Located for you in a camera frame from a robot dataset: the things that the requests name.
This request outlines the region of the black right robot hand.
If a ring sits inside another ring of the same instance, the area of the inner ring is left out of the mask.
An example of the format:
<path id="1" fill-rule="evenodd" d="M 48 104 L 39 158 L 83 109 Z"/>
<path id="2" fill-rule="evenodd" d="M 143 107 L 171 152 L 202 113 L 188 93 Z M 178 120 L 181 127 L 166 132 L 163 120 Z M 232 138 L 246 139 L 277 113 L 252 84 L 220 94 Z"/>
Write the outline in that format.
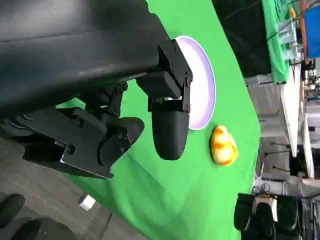
<path id="1" fill-rule="evenodd" d="M 239 193 L 233 225 L 242 240 L 301 240 L 300 210 L 295 196 Z"/>

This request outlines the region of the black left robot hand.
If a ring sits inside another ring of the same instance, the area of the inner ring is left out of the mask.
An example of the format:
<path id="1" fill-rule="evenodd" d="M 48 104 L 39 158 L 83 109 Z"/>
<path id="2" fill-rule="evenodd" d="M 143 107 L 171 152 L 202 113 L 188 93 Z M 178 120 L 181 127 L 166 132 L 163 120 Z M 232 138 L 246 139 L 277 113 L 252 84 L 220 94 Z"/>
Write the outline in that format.
<path id="1" fill-rule="evenodd" d="M 179 159 L 193 73 L 146 1 L 1 1 L 0 134 L 26 161 L 111 179 L 145 127 L 120 116 L 130 80 L 148 97 L 157 154 Z"/>

